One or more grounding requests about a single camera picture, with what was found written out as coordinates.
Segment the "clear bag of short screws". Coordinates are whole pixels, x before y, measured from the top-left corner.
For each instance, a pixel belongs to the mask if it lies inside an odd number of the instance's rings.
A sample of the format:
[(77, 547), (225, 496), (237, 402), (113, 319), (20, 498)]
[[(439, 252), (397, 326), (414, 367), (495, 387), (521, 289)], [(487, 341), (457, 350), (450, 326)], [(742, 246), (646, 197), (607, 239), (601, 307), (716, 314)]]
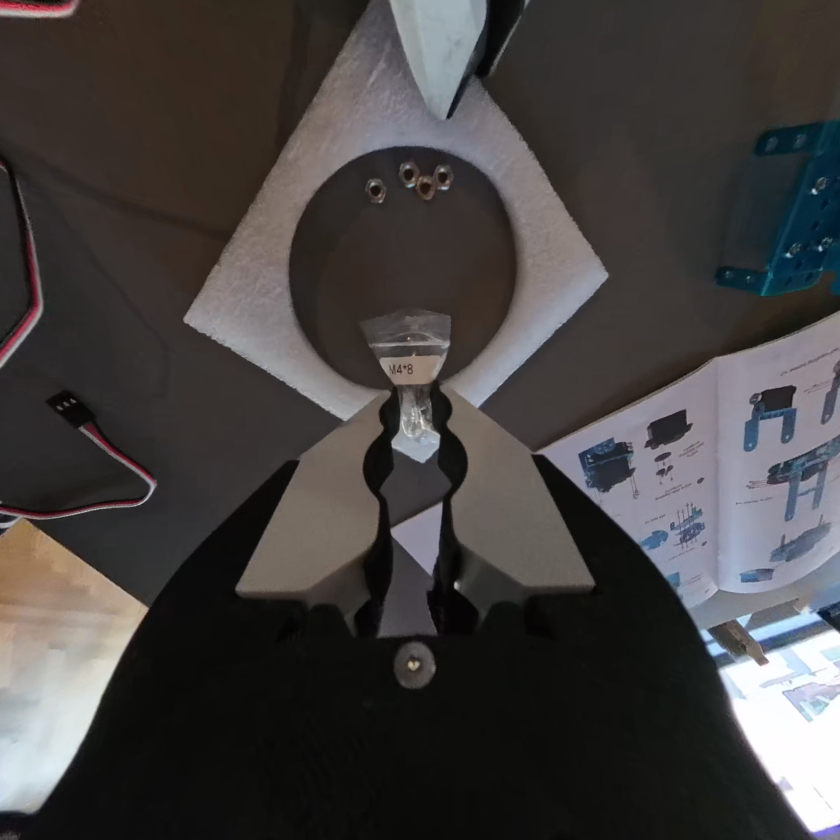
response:
[(360, 322), (369, 348), (398, 394), (400, 419), (392, 445), (419, 463), (428, 461), (439, 446), (431, 393), (448, 356), (451, 324), (449, 315), (422, 309)]

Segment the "dark desk with wooden edge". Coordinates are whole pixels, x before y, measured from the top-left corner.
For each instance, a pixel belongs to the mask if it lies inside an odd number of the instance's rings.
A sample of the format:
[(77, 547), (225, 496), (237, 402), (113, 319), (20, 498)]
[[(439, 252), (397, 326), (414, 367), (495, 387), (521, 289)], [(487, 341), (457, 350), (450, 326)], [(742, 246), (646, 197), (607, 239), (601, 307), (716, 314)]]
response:
[[(2, 22), (2, 156), (45, 314), (2, 369), (2, 498), (143, 486), (46, 405), (69, 389), (159, 482), (43, 524), (150, 605), (336, 419), (183, 321), (365, 2), (82, 2)], [(608, 272), (483, 405), (540, 448), (838, 309), (719, 288), (756, 137), (838, 117), (838, 2), (531, 2), (487, 88)]]

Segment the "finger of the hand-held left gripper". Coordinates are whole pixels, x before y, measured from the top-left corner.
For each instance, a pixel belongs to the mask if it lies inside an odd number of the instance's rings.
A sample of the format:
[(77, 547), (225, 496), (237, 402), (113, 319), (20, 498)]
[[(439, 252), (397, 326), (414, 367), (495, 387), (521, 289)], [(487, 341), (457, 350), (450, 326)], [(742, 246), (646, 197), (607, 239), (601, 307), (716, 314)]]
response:
[(428, 110), (452, 117), (483, 56), (487, 1), (391, 1), (410, 71)]
[(486, 78), (496, 71), (528, 5), (529, 1), (486, 1), (486, 19), (474, 50), (476, 77)]

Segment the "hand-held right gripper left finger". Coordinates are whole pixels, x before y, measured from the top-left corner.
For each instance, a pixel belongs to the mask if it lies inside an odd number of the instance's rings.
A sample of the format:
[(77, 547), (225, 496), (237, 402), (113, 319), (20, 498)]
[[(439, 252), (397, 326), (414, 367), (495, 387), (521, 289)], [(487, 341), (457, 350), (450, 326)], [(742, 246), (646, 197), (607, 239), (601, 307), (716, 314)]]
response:
[(394, 393), (383, 393), (299, 458), (238, 596), (334, 606), (352, 632), (377, 635), (392, 578), (382, 485), (393, 435)]

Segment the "black servo with striped cable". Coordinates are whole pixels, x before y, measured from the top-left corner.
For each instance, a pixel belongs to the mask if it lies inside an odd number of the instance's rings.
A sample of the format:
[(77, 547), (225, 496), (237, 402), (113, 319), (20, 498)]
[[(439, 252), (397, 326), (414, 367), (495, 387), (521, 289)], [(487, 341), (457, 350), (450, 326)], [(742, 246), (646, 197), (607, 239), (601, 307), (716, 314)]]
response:
[[(62, 19), (72, 16), (79, 8), (78, 1), (2, 1), (2, 18)], [(2, 158), (2, 193), (7, 194), (10, 218), (14, 222), (15, 244), (23, 269), (25, 305), (21, 314), (2, 332), (1, 366), (6, 367), (21, 350), (30, 334), (39, 325), (45, 310), (46, 297), (42, 281), (35, 238), (25, 194), (13, 165)], [(101, 452), (128, 470), (143, 483), (143, 493), (137, 497), (102, 500), (58, 510), (36, 511), (15, 507), (3, 501), (1, 506), (2, 534), (17, 522), (47, 522), (74, 518), (88, 513), (139, 508), (152, 498), (158, 483), (149, 470), (126, 455), (102, 432), (95, 413), (73, 392), (62, 391), (46, 401), (50, 410), (62, 417), (79, 434), (98, 447)]]

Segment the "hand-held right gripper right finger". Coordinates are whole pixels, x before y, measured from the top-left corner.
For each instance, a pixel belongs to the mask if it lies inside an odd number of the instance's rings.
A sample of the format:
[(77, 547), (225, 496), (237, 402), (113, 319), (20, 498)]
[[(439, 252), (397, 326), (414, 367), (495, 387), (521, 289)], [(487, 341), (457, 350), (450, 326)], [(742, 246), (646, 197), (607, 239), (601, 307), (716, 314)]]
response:
[(448, 480), (434, 582), (439, 634), (471, 634), (498, 604), (595, 585), (531, 451), (452, 388), (433, 385), (437, 464)]

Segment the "white foam square with hole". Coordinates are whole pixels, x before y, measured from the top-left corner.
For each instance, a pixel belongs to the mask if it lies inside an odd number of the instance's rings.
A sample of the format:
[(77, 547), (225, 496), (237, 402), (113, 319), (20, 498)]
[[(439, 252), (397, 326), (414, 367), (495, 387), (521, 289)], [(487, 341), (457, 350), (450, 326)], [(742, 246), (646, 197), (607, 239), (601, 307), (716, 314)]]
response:
[(184, 321), (347, 420), (371, 401), (320, 359), (293, 313), (292, 237), (316, 191), (363, 154), (408, 146), (453, 153), (489, 178), (511, 221), (511, 309), (448, 386), (482, 404), (595, 294), (608, 275), (522, 136), (478, 80), (455, 116), (427, 110), (388, 2), (370, 2), (228, 241)]

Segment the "open instruction booklet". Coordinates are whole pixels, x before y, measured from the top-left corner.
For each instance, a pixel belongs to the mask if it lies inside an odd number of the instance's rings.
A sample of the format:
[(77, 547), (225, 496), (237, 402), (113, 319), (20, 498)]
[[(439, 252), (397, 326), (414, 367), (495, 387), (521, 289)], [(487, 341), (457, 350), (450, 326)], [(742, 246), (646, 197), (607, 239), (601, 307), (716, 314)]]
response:
[(686, 607), (792, 585), (838, 554), (839, 315), (712, 360), (539, 450)]

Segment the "blue metal bracket assembly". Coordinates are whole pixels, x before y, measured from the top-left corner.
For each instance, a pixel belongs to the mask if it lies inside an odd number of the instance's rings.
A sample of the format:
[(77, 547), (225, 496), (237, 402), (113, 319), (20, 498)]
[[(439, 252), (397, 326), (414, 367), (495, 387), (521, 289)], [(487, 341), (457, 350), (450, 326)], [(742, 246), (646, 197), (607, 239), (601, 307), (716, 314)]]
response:
[(734, 194), (716, 283), (778, 297), (837, 275), (838, 256), (839, 121), (766, 130)]

